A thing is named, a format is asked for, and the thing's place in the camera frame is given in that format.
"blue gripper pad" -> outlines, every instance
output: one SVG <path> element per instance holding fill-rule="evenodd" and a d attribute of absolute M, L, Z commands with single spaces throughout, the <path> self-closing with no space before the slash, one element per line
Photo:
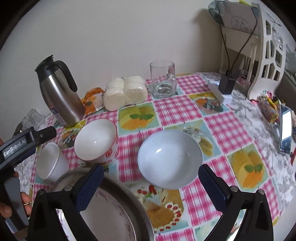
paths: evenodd
<path fill-rule="evenodd" d="M 89 205 L 93 195 L 95 194 L 98 186 L 104 178 L 104 167 L 98 165 L 95 170 L 91 169 L 91 175 L 88 177 L 83 187 L 80 189 L 76 196 L 76 210 L 78 212 L 84 211 Z"/>
<path fill-rule="evenodd" d="M 215 209 L 224 212 L 227 207 L 227 197 L 216 182 L 219 181 L 216 174 L 207 164 L 203 164 L 198 169 L 198 178 L 209 195 Z"/>

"black power adapter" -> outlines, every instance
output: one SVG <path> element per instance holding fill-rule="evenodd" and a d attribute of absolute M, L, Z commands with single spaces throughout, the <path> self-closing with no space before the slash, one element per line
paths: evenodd
<path fill-rule="evenodd" d="M 235 85 L 235 79 L 230 79 L 225 74 L 221 74 L 220 84 L 218 86 L 218 90 L 223 95 L 230 95 Z"/>

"stainless steel plate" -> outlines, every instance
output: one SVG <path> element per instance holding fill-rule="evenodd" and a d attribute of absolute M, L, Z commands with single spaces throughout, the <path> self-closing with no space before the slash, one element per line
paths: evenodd
<path fill-rule="evenodd" d="M 65 173 L 51 191 L 74 185 L 88 171 L 89 168 L 79 168 Z M 122 183 L 107 174 L 87 209 L 80 214 L 98 240 L 155 241 L 151 222 L 141 203 Z M 59 218 L 69 240 L 75 241 L 62 211 L 59 211 Z"/>

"cable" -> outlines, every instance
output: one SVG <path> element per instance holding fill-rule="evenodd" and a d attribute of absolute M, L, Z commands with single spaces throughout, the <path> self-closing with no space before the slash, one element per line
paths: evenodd
<path fill-rule="evenodd" d="M 218 14 L 220 15 L 219 2 L 225 2 L 225 1 L 217 1 Z M 222 39 L 223 39 L 223 44 L 224 44 L 225 52 L 226 52 L 226 54 L 227 54 L 227 59 L 228 59 L 228 68 L 227 68 L 226 73 L 225 73 L 225 75 L 228 76 L 228 73 L 229 73 L 229 67 L 230 67 L 230 59 L 229 59 L 229 54 L 228 54 L 228 51 L 227 51 L 226 43 L 225 43 L 225 40 L 224 40 L 224 36 L 223 36 L 223 33 L 222 33 L 222 27 L 221 27 L 221 24 L 219 24 L 219 27 L 220 27 L 221 37 L 222 37 Z"/>
<path fill-rule="evenodd" d="M 231 69 L 230 69 L 230 71 L 229 71 L 230 75 L 231 75 L 231 73 L 232 73 L 233 66 L 234 66 L 235 62 L 237 61 L 237 59 L 238 59 L 238 57 L 239 57 L 241 51 L 243 50 L 243 48 L 246 46 L 246 44 L 248 43 L 248 41 L 249 41 L 250 38 L 252 37 L 252 35 L 253 35 L 253 33 L 255 32 L 255 29 L 256 29 L 256 27 L 257 27 L 258 21 L 257 21 L 256 15 L 255 15 L 254 10 L 253 10 L 254 8 L 255 8 L 255 7 L 252 7 L 252 12 L 253 12 L 254 17 L 255 17 L 255 20 L 256 20 L 255 27 L 254 27 L 253 31 L 251 32 L 250 36 L 248 37 L 247 41 L 244 43 L 244 45 L 243 45 L 242 48 L 240 49 L 239 53 L 237 54 L 237 57 L 236 57 L 235 60 L 233 61 L 232 67 L 231 67 Z"/>
<path fill-rule="evenodd" d="M 217 1 L 218 14 L 220 15 L 219 2 L 224 2 L 224 1 Z M 223 33 L 222 33 L 222 27 L 221 27 L 221 25 L 219 24 L 219 26 L 220 26 L 220 32 L 221 32 L 221 36 L 222 36 L 222 39 L 223 39 L 224 48 L 225 48 L 225 51 L 226 51 L 226 54 L 227 54 L 227 58 L 228 58 L 228 69 L 227 69 L 227 71 L 226 71 L 226 73 L 225 73 L 226 76 L 228 76 L 228 74 L 231 76 L 232 69 L 233 69 L 233 67 L 234 67 L 235 62 L 237 61 L 237 59 L 238 59 L 238 57 L 239 57 L 241 51 L 243 50 L 243 48 L 246 46 L 246 44 L 248 43 L 248 41 L 249 41 L 250 38 L 252 37 L 252 35 L 253 35 L 253 33 L 255 32 L 255 29 L 256 29 L 256 27 L 257 27 L 257 25 L 258 25 L 258 20 L 257 20 L 257 18 L 256 18 L 255 13 L 254 13 L 254 8 L 256 8 L 256 7 L 252 7 L 251 9 L 252 9 L 252 13 L 253 13 L 253 15 L 254 15 L 254 17 L 255 17 L 255 20 L 256 20 L 255 27 L 254 27 L 253 31 L 251 32 L 250 36 L 248 37 L 247 41 L 244 43 L 244 45 L 243 45 L 242 48 L 240 49 L 240 51 L 239 51 L 239 53 L 237 54 L 235 60 L 233 61 L 233 64 L 232 64 L 232 66 L 231 66 L 231 69 L 229 69 L 230 60 L 229 60 L 228 51 L 227 51 L 226 44 L 225 44 L 225 40 L 224 40 Z"/>
<path fill-rule="evenodd" d="M 222 27 L 221 27 L 220 24 L 219 24 L 219 27 L 220 27 L 221 36 L 222 36 L 223 43 L 224 43 L 224 48 L 225 48 L 225 51 L 226 51 L 226 54 L 227 54 L 227 58 L 228 58 L 228 68 L 227 68 L 226 73 L 225 73 L 226 75 L 228 75 L 228 73 L 229 73 L 229 67 L 230 67 L 230 60 L 229 60 L 229 55 L 228 55 L 228 51 L 227 51 L 227 48 L 226 48 L 224 36 L 223 36 L 223 33 L 222 33 Z"/>
<path fill-rule="evenodd" d="M 277 23 L 272 16 L 270 16 L 268 13 L 266 13 L 266 14 L 271 18 L 273 23 L 275 23 L 275 24 L 277 24 L 278 26 L 281 27 L 281 25 L 279 23 Z"/>

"stainless steel thermos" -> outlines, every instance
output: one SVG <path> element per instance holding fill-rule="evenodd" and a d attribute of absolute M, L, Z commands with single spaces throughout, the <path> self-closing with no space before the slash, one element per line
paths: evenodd
<path fill-rule="evenodd" d="M 43 60 L 35 69 L 41 94 L 50 111 L 65 128 L 74 126 L 85 113 L 77 91 L 77 85 L 67 67 L 53 61 L 53 55 Z"/>

